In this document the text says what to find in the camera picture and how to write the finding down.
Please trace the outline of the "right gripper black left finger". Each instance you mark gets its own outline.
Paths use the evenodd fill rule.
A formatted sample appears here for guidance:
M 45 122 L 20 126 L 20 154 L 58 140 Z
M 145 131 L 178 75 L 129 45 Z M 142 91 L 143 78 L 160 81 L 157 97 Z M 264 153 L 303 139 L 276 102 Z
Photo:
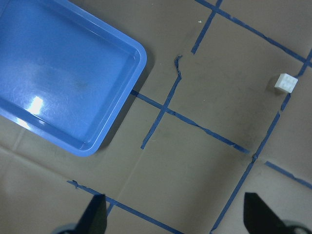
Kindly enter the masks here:
M 104 234 L 107 228 L 106 196 L 94 195 L 75 227 L 76 234 Z

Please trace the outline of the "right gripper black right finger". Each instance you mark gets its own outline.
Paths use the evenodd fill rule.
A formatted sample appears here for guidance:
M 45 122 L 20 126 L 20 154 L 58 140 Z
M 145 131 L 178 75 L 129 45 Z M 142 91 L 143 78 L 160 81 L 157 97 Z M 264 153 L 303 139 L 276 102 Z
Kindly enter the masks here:
M 244 226 L 250 234 L 284 234 L 286 225 L 257 193 L 244 195 Z

